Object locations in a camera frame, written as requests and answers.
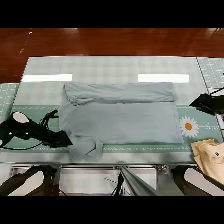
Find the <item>tan cloth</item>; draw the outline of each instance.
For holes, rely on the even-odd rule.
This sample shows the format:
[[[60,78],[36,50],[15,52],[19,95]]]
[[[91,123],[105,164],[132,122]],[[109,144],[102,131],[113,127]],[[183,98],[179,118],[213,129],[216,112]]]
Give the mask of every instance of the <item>tan cloth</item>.
[[[209,139],[194,142],[191,147],[202,172],[224,184],[224,143],[217,144]]]

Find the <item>yellow flower center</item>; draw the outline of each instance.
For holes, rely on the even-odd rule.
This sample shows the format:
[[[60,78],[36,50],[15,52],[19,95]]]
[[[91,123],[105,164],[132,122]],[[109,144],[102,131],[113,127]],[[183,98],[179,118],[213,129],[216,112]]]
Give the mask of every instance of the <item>yellow flower center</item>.
[[[191,129],[192,129],[192,124],[190,124],[190,123],[186,123],[186,124],[185,124],[185,128],[186,128],[187,130],[191,130]]]

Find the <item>robotic arm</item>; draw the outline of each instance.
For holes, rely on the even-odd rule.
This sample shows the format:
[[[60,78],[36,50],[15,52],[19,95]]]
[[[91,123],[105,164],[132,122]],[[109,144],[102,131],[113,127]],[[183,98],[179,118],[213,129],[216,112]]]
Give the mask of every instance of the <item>robotic arm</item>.
[[[48,129],[49,119],[58,117],[55,116],[55,113],[57,110],[46,114],[42,122],[37,124],[25,114],[13,112],[6,121],[0,124],[0,147],[4,148],[14,136],[24,140],[35,138],[40,140],[43,145],[52,148],[72,145],[64,131],[53,132]]]

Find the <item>white flower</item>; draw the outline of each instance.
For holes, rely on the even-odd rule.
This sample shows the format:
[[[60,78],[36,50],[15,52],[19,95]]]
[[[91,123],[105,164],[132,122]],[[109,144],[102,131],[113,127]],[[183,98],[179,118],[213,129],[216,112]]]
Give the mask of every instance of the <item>white flower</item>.
[[[180,129],[182,132],[182,135],[185,135],[186,137],[193,138],[197,136],[198,132],[198,124],[194,120],[194,118],[190,117],[182,117],[180,119]]]

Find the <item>daisy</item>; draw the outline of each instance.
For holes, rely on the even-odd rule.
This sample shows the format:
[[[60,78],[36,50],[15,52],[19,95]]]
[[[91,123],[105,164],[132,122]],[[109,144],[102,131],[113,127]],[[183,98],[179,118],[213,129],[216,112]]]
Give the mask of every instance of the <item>daisy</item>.
[[[182,117],[180,119],[180,129],[182,132],[182,135],[185,135],[186,137],[193,138],[197,136],[198,132],[198,124],[194,120],[194,118],[190,117]]]

